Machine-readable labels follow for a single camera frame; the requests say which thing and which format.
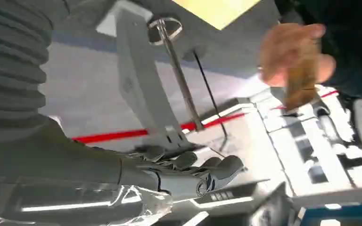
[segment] ribbed black sleeve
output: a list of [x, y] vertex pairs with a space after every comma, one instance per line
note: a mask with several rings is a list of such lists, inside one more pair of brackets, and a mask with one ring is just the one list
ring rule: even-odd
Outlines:
[[337, 68], [324, 83], [338, 91], [362, 98], [362, 1], [299, 0], [313, 16], [313, 23], [327, 27], [322, 50], [332, 55]]
[[69, 14], [64, 0], [0, 0], [0, 142], [28, 137], [48, 123], [38, 108], [54, 24]]

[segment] ceiling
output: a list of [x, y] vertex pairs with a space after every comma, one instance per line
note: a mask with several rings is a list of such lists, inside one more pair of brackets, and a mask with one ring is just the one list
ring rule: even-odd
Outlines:
[[[180, 58], [192, 48], [206, 50], [201, 61], [218, 104], [267, 88], [257, 78], [256, 58], [265, 32], [277, 23], [273, 0], [262, 0], [222, 31], [171, 0], [138, 3], [154, 14], [170, 14], [180, 19], [184, 30], [174, 42]], [[56, 28], [49, 48], [50, 60], [43, 66], [48, 81], [40, 90], [47, 97], [47, 105], [41, 113], [60, 117], [69, 137], [141, 127], [119, 92], [115, 38], [95, 31], [112, 4], [108, 0], [85, 0], [72, 8], [74, 15]], [[178, 121], [189, 121], [165, 50], [156, 47], [154, 55]], [[197, 110], [200, 114], [211, 110], [213, 106], [196, 62], [181, 60], [181, 64]], [[126, 150], [138, 142], [117, 142], [105, 147]]]

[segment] black cable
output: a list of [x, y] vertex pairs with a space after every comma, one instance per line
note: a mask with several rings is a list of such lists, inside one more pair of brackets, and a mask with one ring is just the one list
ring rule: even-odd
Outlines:
[[223, 158], [225, 158], [225, 157], [226, 157], [225, 155], [221, 154], [220, 152], [218, 152], [218, 151], [214, 150], [213, 148], [211, 148], [211, 147], [209, 147], [209, 148], [210, 148], [210, 150], [211, 150], [212, 152], [214, 152], [214, 153], [218, 154], [219, 156], [221, 156], [221, 157], [223, 157]]
[[[202, 74], [203, 80], [205, 81], [207, 91], [209, 92], [210, 99], [212, 100], [212, 103], [213, 103], [213, 106], [214, 106], [214, 110], [216, 111], [216, 114], [219, 116], [219, 119], [221, 119], [220, 112], [218, 110], [216, 101], [214, 100], [214, 97], [213, 97], [212, 89], [210, 88], [209, 82], [207, 81], [207, 78], [206, 78], [205, 72], [203, 71], [203, 68], [202, 68], [202, 65], [200, 63], [199, 57], [197, 56], [195, 51], [193, 51], [193, 54], [195, 56], [195, 59], [196, 59], [196, 62], [198, 64], [198, 66], [199, 66], [200, 73]], [[222, 131], [224, 133], [224, 137], [225, 137], [225, 140], [224, 140], [224, 142], [223, 142], [223, 144], [222, 144], [222, 146], [221, 146], [221, 148], [219, 150], [221, 152], [222, 149], [225, 146], [226, 141], [227, 141], [228, 134], [227, 134], [227, 130], [225, 129], [224, 123], [222, 121], [220, 122], [220, 125], [221, 125], [221, 129], [222, 129]]]

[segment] red line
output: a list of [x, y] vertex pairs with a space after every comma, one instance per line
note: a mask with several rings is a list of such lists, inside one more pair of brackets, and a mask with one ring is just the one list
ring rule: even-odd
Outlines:
[[[332, 92], [329, 92], [329, 93], [326, 93], [326, 94], [322, 95], [321, 98], [328, 97], [328, 96], [331, 96], [332, 94], [336, 94], [336, 93], [338, 93], [338, 91], [334, 90]], [[285, 107], [280, 105], [278, 107], [272, 108], [271, 110], [276, 110], [276, 109], [285, 109]]]
[[[214, 120], [213, 122], [210, 122], [206, 125], [204, 125], [205, 128], [209, 128], [215, 125], [220, 124], [221, 122], [230, 121], [239, 117], [244, 116], [244, 113], [235, 114], [228, 117], [222, 117], [220, 119]], [[195, 130], [195, 124], [194, 123], [186, 123], [181, 125], [182, 129], [189, 129], [189, 130]], [[122, 132], [116, 132], [116, 133], [104, 133], [104, 134], [94, 134], [89, 136], [83, 136], [83, 137], [74, 137], [73, 140], [77, 140], [79, 142], [90, 144], [90, 143], [98, 143], [98, 142], [106, 142], [111, 140], [120, 140], [125, 138], [132, 138], [132, 137], [141, 137], [148, 135], [148, 131], [146, 129], [136, 129], [136, 130], [129, 130], [129, 131], [122, 131]]]

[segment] metal rod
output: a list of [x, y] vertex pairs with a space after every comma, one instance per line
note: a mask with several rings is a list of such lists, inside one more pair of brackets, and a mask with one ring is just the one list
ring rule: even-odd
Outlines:
[[159, 30], [160, 37], [163, 40], [164, 46], [166, 47], [167, 54], [170, 57], [170, 62], [171, 62], [171, 65], [173, 66], [173, 71], [175, 73], [175, 77], [177, 78], [178, 85], [180, 86], [181, 93], [184, 97], [185, 104], [187, 105], [189, 113], [192, 117], [192, 121], [196, 125], [196, 130], [197, 131], [203, 130], [204, 127], [203, 127], [203, 125], [200, 121], [199, 115], [197, 113], [195, 104], [192, 99], [191, 92], [188, 88], [187, 81], [185, 80], [184, 73], [182, 72], [180, 62], [178, 61], [173, 44], [171, 43], [171, 41], [168, 37], [164, 20], [159, 19], [157, 28]]

